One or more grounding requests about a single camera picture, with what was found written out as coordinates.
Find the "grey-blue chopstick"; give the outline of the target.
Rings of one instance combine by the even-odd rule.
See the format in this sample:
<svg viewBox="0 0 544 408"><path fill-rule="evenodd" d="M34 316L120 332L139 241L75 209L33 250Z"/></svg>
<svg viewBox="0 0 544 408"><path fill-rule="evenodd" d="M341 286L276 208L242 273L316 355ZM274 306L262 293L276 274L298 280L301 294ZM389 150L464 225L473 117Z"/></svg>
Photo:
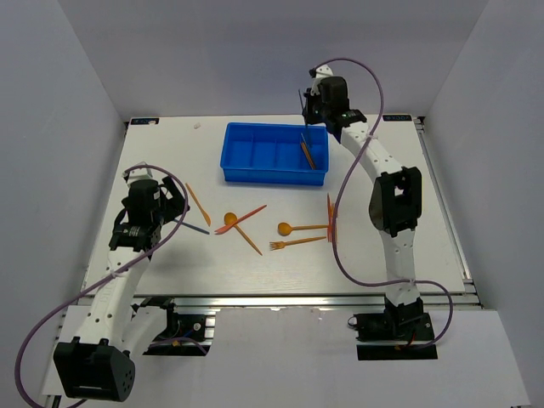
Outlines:
<svg viewBox="0 0 544 408"><path fill-rule="evenodd" d="M314 168L315 168L315 165L314 165L314 163L313 163L313 159L312 159L312 156L311 156L311 154L310 154L309 147L308 147L308 145L307 145L307 143L306 143L306 138L305 138L305 136L304 136L303 133L301 134L301 148L302 148L302 150L303 150L303 153L304 153L304 155L305 155L305 157L306 157L306 159L307 159L307 161L308 161L310 167L311 167L312 169L314 169Z"/></svg>
<svg viewBox="0 0 544 408"><path fill-rule="evenodd" d="M305 110L305 103L304 103L304 99L303 99L303 93L301 92L301 89L299 89L297 91L298 93L298 98L299 98L299 103L300 103L300 108L301 108L301 115L303 117L303 122L304 122L304 136L306 138L306 143L309 147L309 149L311 148L312 144L311 144L311 137L310 137L310 134L309 134L309 126L308 126L308 122L307 122L307 118L306 118L306 110Z"/></svg>

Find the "orange spoon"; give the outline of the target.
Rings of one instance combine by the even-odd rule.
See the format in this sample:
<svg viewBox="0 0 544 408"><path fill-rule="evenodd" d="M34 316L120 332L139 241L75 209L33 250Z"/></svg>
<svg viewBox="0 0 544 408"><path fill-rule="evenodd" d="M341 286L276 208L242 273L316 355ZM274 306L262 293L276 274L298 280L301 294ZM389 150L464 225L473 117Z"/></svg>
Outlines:
<svg viewBox="0 0 544 408"><path fill-rule="evenodd" d="M281 236L288 236L294 231L300 231L300 230L323 230L328 229L328 224L312 224L312 225L299 225L299 226L292 226L289 223L282 222L277 225L277 232Z"/></svg>
<svg viewBox="0 0 544 408"><path fill-rule="evenodd" d="M224 215L224 224L232 224L237 220L236 215L233 212L227 212ZM257 252L260 256L262 256L262 252L259 250L259 248L256 246L256 244L249 238L249 236L241 229L241 227L237 224L234 226L235 230L242 236L242 238L246 241L247 244L249 244L253 250Z"/></svg>

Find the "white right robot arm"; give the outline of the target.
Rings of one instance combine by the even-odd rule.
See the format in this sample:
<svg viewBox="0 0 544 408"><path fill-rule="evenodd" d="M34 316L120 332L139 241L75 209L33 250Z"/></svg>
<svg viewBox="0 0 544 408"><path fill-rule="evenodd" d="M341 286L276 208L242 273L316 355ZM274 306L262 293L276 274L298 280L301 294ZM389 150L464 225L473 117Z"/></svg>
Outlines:
<svg viewBox="0 0 544 408"><path fill-rule="evenodd" d="M349 106L344 78L328 72L312 77L312 86L303 93L305 121L324 124L338 143L357 158L373 183L369 217L382 239L386 304L420 308L413 243L422 214L422 174L417 167L402 166L369 134L366 117Z"/></svg>

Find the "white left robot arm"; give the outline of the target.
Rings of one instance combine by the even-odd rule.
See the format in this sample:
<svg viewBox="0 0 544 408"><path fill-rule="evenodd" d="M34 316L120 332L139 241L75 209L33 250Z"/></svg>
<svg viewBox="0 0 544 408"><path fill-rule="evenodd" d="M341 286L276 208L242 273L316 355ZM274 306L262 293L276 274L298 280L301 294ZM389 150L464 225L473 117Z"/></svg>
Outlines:
<svg viewBox="0 0 544 408"><path fill-rule="evenodd" d="M177 180L161 181L148 173L126 177L122 199L108 243L107 281L98 285L84 321L68 342L54 350L54 365L65 395L80 400L123 402L135 380L135 360L157 335L174 337L179 317L168 310L133 310L138 283L162 240L162 227L178 224L189 209Z"/></svg>

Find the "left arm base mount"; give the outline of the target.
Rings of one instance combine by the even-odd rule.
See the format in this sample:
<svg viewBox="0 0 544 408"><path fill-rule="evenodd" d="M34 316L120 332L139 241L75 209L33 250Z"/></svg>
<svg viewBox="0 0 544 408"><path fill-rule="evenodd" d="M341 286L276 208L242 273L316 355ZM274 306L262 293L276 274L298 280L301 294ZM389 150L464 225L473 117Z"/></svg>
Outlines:
<svg viewBox="0 0 544 408"><path fill-rule="evenodd" d="M144 355L203 357L211 348L206 335L208 316L203 313L183 311L173 297L146 297L140 308L155 307L166 314L166 327Z"/></svg>

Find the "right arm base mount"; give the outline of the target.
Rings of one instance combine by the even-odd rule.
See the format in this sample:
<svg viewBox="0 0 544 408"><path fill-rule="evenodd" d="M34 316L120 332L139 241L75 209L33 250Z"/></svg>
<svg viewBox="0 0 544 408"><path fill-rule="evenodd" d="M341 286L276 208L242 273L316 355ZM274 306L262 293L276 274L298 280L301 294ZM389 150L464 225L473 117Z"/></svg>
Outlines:
<svg viewBox="0 0 544 408"><path fill-rule="evenodd" d="M355 314L348 328L356 331L359 361L436 360L430 315L417 299L408 305L385 302L381 313Z"/></svg>

